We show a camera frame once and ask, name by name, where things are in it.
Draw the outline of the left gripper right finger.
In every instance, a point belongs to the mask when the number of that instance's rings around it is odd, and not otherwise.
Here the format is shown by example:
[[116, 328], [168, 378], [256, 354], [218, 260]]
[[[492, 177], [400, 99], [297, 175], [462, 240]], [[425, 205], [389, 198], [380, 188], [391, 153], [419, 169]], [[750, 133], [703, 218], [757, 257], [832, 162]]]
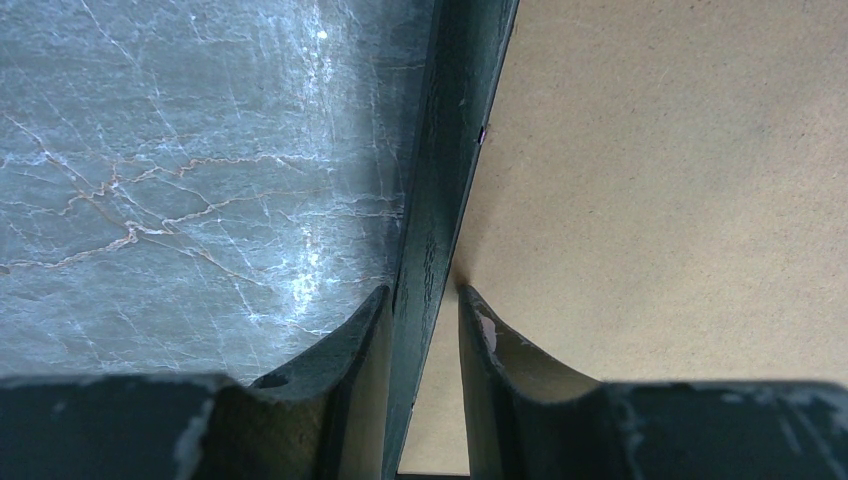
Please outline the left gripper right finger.
[[474, 479], [843, 479], [847, 392], [805, 381], [603, 382], [459, 291]]

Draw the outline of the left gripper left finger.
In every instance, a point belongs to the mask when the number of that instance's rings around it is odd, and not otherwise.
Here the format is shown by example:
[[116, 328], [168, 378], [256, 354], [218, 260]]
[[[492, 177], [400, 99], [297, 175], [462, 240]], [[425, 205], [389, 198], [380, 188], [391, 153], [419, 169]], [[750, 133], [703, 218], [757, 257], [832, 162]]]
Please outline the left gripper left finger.
[[391, 292], [244, 386], [223, 374], [1, 382], [5, 479], [377, 479]]

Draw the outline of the brown backing board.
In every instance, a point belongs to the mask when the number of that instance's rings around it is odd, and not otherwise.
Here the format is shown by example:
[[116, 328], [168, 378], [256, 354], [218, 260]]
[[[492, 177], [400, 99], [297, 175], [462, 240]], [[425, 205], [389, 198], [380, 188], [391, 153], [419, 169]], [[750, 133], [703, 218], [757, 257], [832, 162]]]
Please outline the brown backing board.
[[599, 380], [847, 380], [847, 5], [524, 1], [453, 277]]

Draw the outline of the black picture frame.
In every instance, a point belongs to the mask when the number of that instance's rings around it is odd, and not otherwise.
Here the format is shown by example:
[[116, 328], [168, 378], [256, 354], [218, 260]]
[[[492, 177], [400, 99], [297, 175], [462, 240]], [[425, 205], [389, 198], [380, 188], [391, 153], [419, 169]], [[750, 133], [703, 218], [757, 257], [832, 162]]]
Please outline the black picture frame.
[[393, 287], [383, 479], [400, 465], [518, 6], [434, 5]]

